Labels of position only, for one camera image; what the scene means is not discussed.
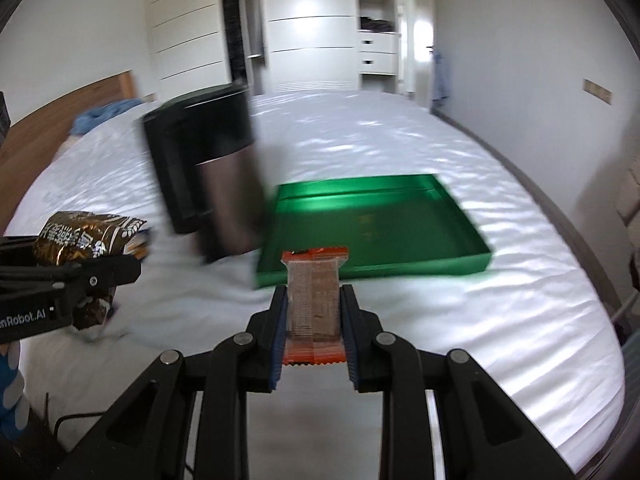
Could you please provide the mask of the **blue white gloved hand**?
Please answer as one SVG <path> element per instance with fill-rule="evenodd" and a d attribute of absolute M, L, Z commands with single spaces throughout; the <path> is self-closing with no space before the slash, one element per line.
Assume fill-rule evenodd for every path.
<path fill-rule="evenodd" d="M 18 341 L 1 345 L 0 419 L 1 440 L 15 442 L 25 431 L 29 419 L 24 377 L 18 367 L 21 345 Z"/>

